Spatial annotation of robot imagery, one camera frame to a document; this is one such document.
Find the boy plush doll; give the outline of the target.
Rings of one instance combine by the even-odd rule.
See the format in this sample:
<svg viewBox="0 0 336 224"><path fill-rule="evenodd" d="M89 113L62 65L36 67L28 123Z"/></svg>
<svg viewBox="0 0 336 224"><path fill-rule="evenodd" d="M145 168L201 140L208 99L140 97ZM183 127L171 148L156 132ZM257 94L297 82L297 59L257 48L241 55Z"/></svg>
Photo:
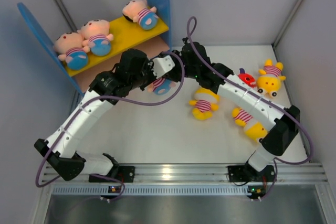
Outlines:
<svg viewBox="0 0 336 224"><path fill-rule="evenodd" d="M149 92L153 92L156 95L164 95L168 93L173 87L175 87L176 83L165 79L159 78L152 82L148 87L147 90Z"/></svg>
<svg viewBox="0 0 336 224"><path fill-rule="evenodd" d="M151 30L158 23L157 8L149 7L146 0L131 0L122 9L124 18L137 23L143 30Z"/></svg>
<svg viewBox="0 0 336 224"><path fill-rule="evenodd" d="M89 63L89 46L83 46L83 37L77 32L62 34L54 43L58 59L71 70L80 70Z"/></svg>
<svg viewBox="0 0 336 224"><path fill-rule="evenodd" d="M77 33L83 37L82 45L88 46L96 56L106 56L112 49L114 35L110 33L110 23L107 20L90 20L83 24Z"/></svg>

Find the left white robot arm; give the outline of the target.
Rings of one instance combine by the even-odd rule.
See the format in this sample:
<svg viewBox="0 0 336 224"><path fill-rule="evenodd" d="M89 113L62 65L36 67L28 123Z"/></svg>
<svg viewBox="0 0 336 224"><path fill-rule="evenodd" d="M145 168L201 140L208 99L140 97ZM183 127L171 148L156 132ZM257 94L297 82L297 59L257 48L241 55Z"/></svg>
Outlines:
<svg viewBox="0 0 336 224"><path fill-rule="evenodd" d="M108 154L78 153L78 146L95 123L136 88L144 89L174 67L172 58L159 55L149 59L138 49L128 49L111 70L96 75L84 97L59 129L35 149L57 174L69 181L79 174L99 174L108 182L117 179L118 164Z"/></svg>

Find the red shark plush toy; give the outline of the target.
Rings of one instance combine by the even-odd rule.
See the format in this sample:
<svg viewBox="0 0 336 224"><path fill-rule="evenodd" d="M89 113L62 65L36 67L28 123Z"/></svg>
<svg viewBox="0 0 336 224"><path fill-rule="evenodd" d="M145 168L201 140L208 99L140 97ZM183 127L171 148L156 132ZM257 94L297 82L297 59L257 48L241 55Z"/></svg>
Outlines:
<svg viewBox="0 0 336 224"><path fill-rule="evenodd" d="M243 81L245 84L247 84L249 87L253 89L257 88L257 83L256 83L255 78L252 75L246 73L244 68L239 69L238 76L240 80Z"/></svg>

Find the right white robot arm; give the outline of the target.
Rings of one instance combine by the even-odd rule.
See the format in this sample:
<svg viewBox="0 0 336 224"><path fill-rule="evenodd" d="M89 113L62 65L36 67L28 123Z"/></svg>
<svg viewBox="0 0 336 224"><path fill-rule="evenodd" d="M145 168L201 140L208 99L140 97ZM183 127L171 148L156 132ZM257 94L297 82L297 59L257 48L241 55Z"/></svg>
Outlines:
<svg viewBox="0 0 336 224"><path fill-rule="evenodd" d="M181 51L165 51L160 57L166 67L164 78L174 82L194 79L202 88L234 102L266 128L266 136L242 168L249 182L263 176L269 163L282 156L299 133L300 110L296 106L285 108L266 100L243 83L232 69L211 62L199 43L185 39Z"/></svg>

